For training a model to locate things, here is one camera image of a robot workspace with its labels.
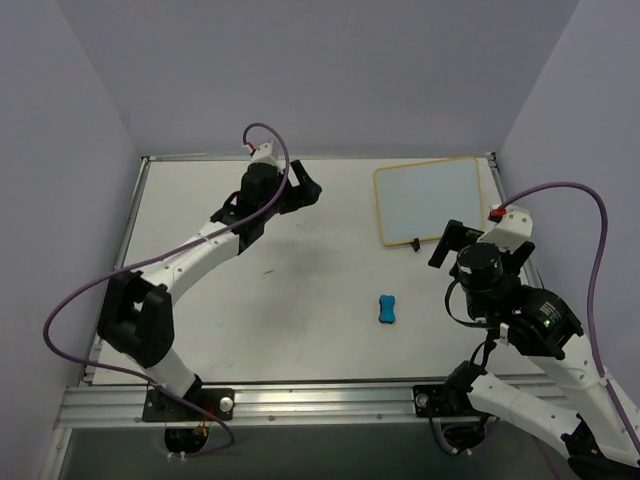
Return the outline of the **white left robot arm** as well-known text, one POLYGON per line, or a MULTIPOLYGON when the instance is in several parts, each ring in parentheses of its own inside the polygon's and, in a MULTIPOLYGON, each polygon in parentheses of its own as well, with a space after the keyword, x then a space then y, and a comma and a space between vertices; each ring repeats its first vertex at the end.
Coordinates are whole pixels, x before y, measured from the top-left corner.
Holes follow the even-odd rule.
POLYGON ((179 419, 194 417, 202 405, 202 381, 175 352, 173 309, 177 301, 214 268, 241 255, 275 215, 315 204, 322 188, 295 160, 285 171, 273 164, 251 163, 233 192, 198 233, 194 246, 144 267, 112 277, 107 286, 97 333, 169 392, 166 408, 179 419))

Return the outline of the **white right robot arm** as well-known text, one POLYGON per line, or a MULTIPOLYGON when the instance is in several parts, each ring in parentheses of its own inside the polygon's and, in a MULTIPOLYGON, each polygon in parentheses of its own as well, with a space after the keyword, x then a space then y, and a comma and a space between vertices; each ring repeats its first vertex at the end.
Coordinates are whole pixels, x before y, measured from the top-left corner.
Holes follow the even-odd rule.
POLYGON ((438 268, 456 255, 452 284, 466 298, 467 326, 491 341, 515 348, 543 370, 570 405, 558 407, 463 361, 444 382, 444 400, 456 413, 474 410, 532 435, 558 452, 581 479, 636 479, 639 451, 631 436, 639 411, 622 393, 611 396, 599 376, 581 322, 555 293, 525 285, 521 267, 534 250, 482 241, 482 232, 457 220, 447 223, 428 262, 438 268))

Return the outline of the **blue bone shaped eraser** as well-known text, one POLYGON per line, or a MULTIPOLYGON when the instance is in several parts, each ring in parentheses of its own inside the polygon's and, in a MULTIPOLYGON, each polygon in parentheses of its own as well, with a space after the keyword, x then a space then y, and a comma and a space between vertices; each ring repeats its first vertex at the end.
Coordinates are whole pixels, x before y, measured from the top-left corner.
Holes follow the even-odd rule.
POLYGON ((394 324, 396 322, 395 305, 396 298, 394 295, 381 295, 378 300, 379 314, 378 321, 381 324, 394 324))

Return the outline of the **yellow framed whiteboard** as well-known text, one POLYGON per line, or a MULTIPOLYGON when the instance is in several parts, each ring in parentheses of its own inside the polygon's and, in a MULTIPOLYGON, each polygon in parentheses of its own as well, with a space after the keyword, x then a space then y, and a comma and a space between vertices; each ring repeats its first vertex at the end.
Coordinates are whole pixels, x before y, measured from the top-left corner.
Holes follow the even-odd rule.
POLYGON ((381 242, 386 247, 441 237, 450 220, 485 225, 480 160, 473 156, 378 168, 373 173, 381 242))

